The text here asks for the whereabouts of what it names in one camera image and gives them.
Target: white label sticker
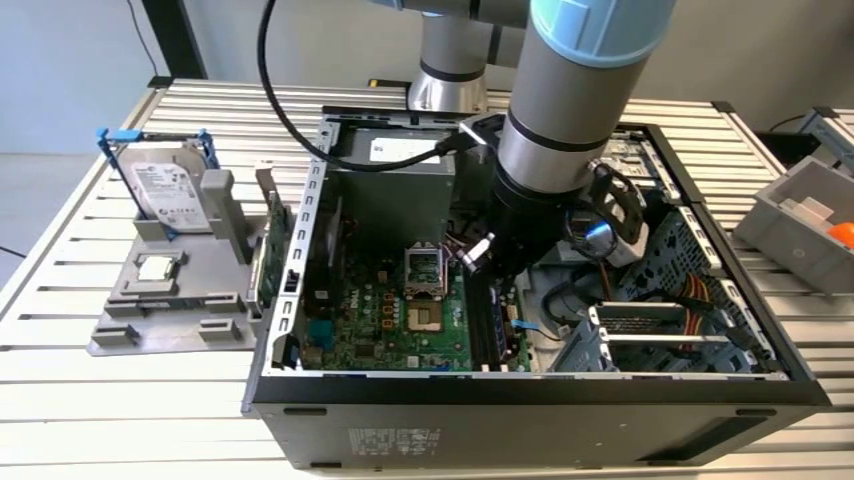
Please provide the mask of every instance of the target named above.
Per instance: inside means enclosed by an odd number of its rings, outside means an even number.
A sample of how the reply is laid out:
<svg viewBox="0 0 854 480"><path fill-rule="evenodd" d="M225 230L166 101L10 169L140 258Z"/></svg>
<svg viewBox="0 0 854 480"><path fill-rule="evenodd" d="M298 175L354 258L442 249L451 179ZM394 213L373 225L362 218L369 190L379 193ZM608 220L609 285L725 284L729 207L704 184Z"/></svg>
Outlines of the white label sticker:
<svg viewBox="0 0 854 480"><path fill-rule="evenodd" d="M136 162L134 174L163 224L179 232L211 228L187 170L174 163Z"/></svg>
<svg viewBox="0 0 854 480"><path fill-rule="evenodd" d="M439 446L438 428L351 428L350 446L354 455L435 455Z"/></svg>
<svg viewBox="0 0 854 480"><path fill-rule="evenodd" d="M373 162L399 162L433 150L435 146L435 140L423 138L375 138L371 141L370 159ZM422 163L435 164L439 162L439 157L431 157Z"/></svg>

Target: metal workbench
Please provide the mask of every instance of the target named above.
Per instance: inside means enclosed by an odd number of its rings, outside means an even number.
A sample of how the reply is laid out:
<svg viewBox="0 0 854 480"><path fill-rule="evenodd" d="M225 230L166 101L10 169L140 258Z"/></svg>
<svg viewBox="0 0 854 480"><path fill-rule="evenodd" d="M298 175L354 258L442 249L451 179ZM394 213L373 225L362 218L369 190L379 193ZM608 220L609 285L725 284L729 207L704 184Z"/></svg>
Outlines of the metal workbench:
<svg viewBox="0 0 854 480"><path fill-rule="evenodd" d="M804 116L798 133L813 135L833 154L834 168L854 172L854 110L814 107Z"/></svg>
<svg viewBox="0 0 854 480"><path fill-rule="evenodd" d="M322 105L402 108L398 89L282 87L303 132ZM495 93L491 108L507 107ZM752 195L782 172L738 115L710 103L634 100L624 120L661 125L732 230ZM254 166L271 161L297 207L307 155L279 125L261 87L177 81L151 89L124 127L215 135L246 211L263 205ZM241 417L251 352L91 358L84 350L131 247L134 203L99 159L0 294L0 471L4 480L74 478L265 478L294 473L265 424ZM769 305L836 405L700 469L393 471L385 478L578 477L801 479L854 477L854 299L828 298L736 242ZM373 472L326 472L371 476Z"/></svg>

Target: gray plastic bin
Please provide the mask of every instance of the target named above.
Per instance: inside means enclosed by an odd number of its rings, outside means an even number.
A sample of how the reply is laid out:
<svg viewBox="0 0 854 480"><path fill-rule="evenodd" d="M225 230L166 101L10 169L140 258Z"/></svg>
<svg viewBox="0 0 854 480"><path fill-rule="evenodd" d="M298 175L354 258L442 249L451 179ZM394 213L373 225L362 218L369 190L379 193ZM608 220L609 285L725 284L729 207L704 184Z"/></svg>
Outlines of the gray plastic bin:
<svg viewBox="0 0 854 480"><path fill-rule="evenodd" d="M826 233L830 226L854 222L854 179L808 158L756 198L736 236L818 291L854 294L854 251ZM806 216L793 213L793 204Z"/></svg>

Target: gray floor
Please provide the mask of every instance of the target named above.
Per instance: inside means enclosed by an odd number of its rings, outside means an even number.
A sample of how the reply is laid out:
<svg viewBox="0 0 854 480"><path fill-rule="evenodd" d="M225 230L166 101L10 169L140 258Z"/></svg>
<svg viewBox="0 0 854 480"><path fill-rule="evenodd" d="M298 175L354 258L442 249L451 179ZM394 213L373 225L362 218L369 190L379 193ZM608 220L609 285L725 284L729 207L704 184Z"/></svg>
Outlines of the gray floor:
<svg viewBox="0 0 854 480"><path fill-rule="evenodd" d="M0 154L0 246L30 252L92 162L91 155ZM0 286L22 259L0 251Z"/></svg>

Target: orange object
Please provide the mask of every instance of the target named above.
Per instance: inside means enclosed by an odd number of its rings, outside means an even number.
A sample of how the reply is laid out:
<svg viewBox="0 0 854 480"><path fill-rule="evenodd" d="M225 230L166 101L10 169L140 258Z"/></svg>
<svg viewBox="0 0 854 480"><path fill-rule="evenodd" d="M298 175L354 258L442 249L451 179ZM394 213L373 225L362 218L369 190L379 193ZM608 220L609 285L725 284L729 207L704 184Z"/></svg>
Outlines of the orange object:
<svg viewBox="0 0 854 480"><path fill-rule="evenodd" d="M849 247L854 248L854 222L841 223L830 227L828 235L845 243Z"/></svg>

